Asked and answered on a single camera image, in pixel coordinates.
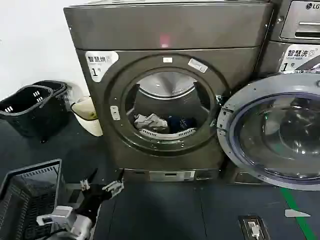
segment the dark gray floor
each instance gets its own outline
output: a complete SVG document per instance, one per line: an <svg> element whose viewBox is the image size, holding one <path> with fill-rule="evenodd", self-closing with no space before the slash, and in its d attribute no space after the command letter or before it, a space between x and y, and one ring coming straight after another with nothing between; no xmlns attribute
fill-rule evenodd
<svg viewBox="0 0 320 240"><path fill-rule="evenodd" d="M78 183L98 168L95 183L116 178L103 138L94 137L74 117L47 143L19 136L0 121L0 181L12 169L61 158L67 183ZM292 191L299 210L320 239L320 192ZM273 240L305 239L280 189L272 186L197 183L126 183L115 199L102 204L95 240L242 240L239 215L262 217Z"/></svg>

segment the clothes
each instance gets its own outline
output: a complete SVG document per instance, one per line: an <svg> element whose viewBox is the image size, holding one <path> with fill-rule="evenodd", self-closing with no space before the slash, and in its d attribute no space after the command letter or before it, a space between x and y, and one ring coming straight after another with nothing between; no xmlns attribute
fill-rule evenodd
<svg viewBox="0 0 320 240"><path fill-rule="evenodd" d="M148 117L138 114L135 117L134 126L137 129L148 129L157 133L164 133L169 129L167 121L154 113Z"/></svg>
<svg viewBox="0 0 320 240"><path fill-rule="evenodd" d="M170 116L167 119L170 134L176 134L189 128L196 128L197 121L195 118L184 118L180 116Z"/></svg>

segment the black laundry basket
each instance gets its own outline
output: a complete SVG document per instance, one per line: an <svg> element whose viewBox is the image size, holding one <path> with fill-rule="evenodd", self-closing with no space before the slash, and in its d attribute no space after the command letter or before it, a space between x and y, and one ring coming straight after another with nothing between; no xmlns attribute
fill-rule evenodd
<svg viewBox="0 0 320 240"><path fill-rule="evenodd" d="M9 172L0 188L0 239L37 240L55 230L39 226L37 216L64 204L66 194L60 159Z"/></svg>
<svg viewBox="0 0 320 240"><path fill-rule="evenodd" d="M33 85L44 86L51 88L53 90L53 97L56 98L60 105L60 112L56 116L56 121L60 121L61 126L65 126L68 123L68 111L66 102L67 101L67 92L68 85L62 81L54 81L54 80L44 80L38 81Z"/></svg>
<svg viewBox="0 0 320 240"><path fill-rule="evenodd" d="M22 136L45 142L68 121L66 107L57 98L59 93L47 86L25 86L0 101L0 118Z"/></svg>

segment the open washer door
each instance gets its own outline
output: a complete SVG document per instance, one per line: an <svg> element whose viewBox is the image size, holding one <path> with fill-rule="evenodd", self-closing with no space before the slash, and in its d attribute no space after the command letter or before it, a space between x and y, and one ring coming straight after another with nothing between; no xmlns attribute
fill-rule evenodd
<svg viewBox="0 0 320 240"><path fill-rule="evenodd" d="M217 135L228 157L254 177L320 190L320 74L289 72L250 83L223 106Z"/></svg>

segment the white label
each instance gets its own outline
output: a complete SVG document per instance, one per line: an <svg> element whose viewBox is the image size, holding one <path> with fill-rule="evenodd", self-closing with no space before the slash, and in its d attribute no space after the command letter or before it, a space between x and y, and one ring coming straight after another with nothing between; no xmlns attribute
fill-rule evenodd
<svg viewBox="0 0 320 240"><path fill-rule="evenodd" d="M172 57L163 57L163 58L162 58L162 61L163 61L164 63L170 63L170 64L172 64L173 59L172 59Z"/></svg>
<svg viewBox="0 0 320 240"><path fill-rule="evenodd" d="M115 51L87 51L85 58L92 80L99 83L108 69L119 60L119 55Z"/></svg>
<svg viewBox="0 0 320 240"><path fill-rule="evenodd" d="M113 120L119 121L121 119L118 106L116 106L116 105L110 106L110 112L111 112L111 116L112 116Z"/></svg>
<svg viewBox="0 0 320 240"><path fill-rule="evenodd" d="M193 67L194 69L197 69L198 71L202 72L203 74L207 71L208 67L201 62L191 58L188 62L188 65L190 67Z"/></svg>
<svg viewBox="0 0 320 240"><path fill-rule="evenodd" d="M294 71L294 70L310 70L313 66L308 66L306 68L303 65L320 55L319 45L305 45L305 44L293 44L286 50L282 63L278 72L284 71Z"/></svg>

